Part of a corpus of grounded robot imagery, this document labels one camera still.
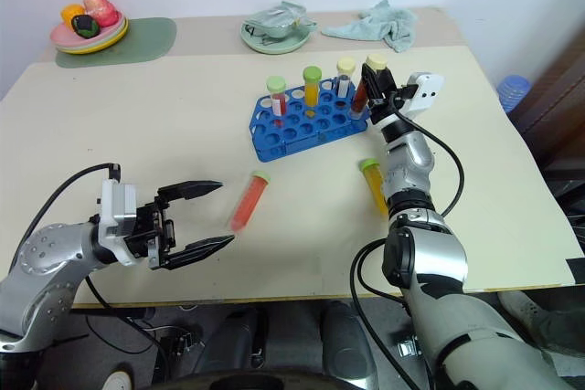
robotic arm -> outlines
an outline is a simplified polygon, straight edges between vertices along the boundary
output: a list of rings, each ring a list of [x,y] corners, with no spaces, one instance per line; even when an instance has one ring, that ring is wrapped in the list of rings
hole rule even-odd
[[[150,269],[177,269],[224,248],[233,235],[176,246],[173,221],[165,210],[179,198],[191,199],[222,186],[191,181],[160,188],[152,203],[136,208],[132,184],[117,173],[105,180],[101,213],[83,224],[53,224],[24,240],[8,276],[0,282],[0,386],[29,389],[42,353],[55,341],[80,283],[114,262],[124,266],[148,258]]]
[[[388,69],[376,74],[364,65],[362,80],[371,121],[387,143],[383,190],[389,232],[382,271],[402,291],[438,388],[570,389],[492,307],[463,294],[465,251],[435,211],[429,181],[433,155],[406,119],[432,105],[442,77],[416,73],[399,89]]]

beige table surface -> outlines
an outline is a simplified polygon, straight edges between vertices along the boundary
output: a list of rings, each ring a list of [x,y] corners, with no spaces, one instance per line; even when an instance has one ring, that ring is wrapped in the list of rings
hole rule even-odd
[[[379,42],[315,34],[297,52],[265,56],[232,36],[238,17],[177,20],[171,53],[147,63],[61,69],[46,51],[0,102],[0,272],[7,272],[20,236],[51,192],[85,166],[120,163],[123,181],[137,184],[139,204],[151,201],[159,186],[189,179],[223,182],[214,193],[169,209],[180,248],[228,232],[250,173],[261,169],[271,184],[235,241],[175,271],[151,271],[142,263],[96,272],[92,277],[103,296],[137,304],[347,295],[352,257],[387,233],[387,221],[378,216],[357,168],[361,159],[383,156],[382,136],[370,128],[260,163],[248,124],[268,75],[283,75],[294,86],[303,68],[315,64],[331,77],[339,57],[361,62],[375,48],[388,57],[397,82],[417,70],[446,78],[419,122],[443,138],[465,168],[463,197],[447,218],[469,259],[465,289],[573,284],[565,259],[583,255],[529,150],[456,26],[439,10],[416,12],[419,44],[402,54]],[[349,17],[317,19],[341,25]],[[189,33],[203,28],[208,32]],[[215,54],[208,43],[213,32],[231,36]],[[457,174],[451,159],[434,143],[430,147],[436,157],[431,194],[441,210]],[[104,177],[96,173],[73,185],[42,224],[81,222],[96,213]],[[365,277],[397,292],[384,281],[380,263],[381,252],[373,254]],[[82,286],[76,302],[94,300]]]

blue test tube rack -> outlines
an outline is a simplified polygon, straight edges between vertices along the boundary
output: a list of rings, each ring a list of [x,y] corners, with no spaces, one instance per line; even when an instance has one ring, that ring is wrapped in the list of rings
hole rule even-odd
[[[323,79],[319,90],[316,107],[305,105],[304,86],[286,90],[283,117],[272,112],[270,96],[258,99],[250,121],[250,134],[261,162],[280,159],[367,129],[367,107],[360,119],[349,117],[351,99],[356,93],[353,83],[345,98],[335,93],[335,79]]]

plate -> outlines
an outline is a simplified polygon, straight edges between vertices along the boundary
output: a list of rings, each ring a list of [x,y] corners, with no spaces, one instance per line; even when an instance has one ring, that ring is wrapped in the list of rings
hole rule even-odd
[[[262,54],[280,55],[293,52],[294,50],[304,45],[309,39],[311,31],[306,27],[298,27],[289,36],[283,38],[282,40],[269,37],[267,38],[266,36],[262,35],[256,36],[252,34],[254,33],[250,32],[250,27],[242,24],[241,30],[239,31],[239,36],[242,40],[244,40],[244,43],[246,43],[255,51],[261,52]],[[271,43],[264,44],[262,43],[262,40],[269,41]]]
[[[128,32],[128,25],[129,25],[128,20],[124,19],[123,20],[123,28],[120,29],[120,32],[118,32],[117,34],[111,35],[110,38],[107,38],[107,39],[102,40],[102,41],[98,41],[97,43],[95,43],[89,47],[71,48],[71,47],[56,46],[56,48],[57,48],[57,50],[59,50],[61,52],[65,52],[66,54],[73,54],[73,55],[82,55],[82,54],[90,54],[92,52],[98,52],[99,50],[110,47],[114,43],[117,43],[118,41],[120,41],[120,39],[126,35],[126,32]]]
[[[116,23],[103,27],[100,34],[92,38],[80,37],[66,27],[64,23],[60,23],[51,31],[49,37],[55,46],[69,47],[71,49],[89,47],[107,40],[112,34],[119,32],[124,27],[125,21],[126,18],[123,14],[118,13],[118,21]]]

teal towel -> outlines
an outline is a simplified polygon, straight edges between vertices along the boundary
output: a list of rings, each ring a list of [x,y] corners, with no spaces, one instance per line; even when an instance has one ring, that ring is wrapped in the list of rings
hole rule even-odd
[[[360,20],[340,27],[328,27],[321,32],[329,37],[350,40],[381,40],[397,52],[414,43],[414,24],[417,17],[408,9],[390,7],[388,0],[359,13]]]

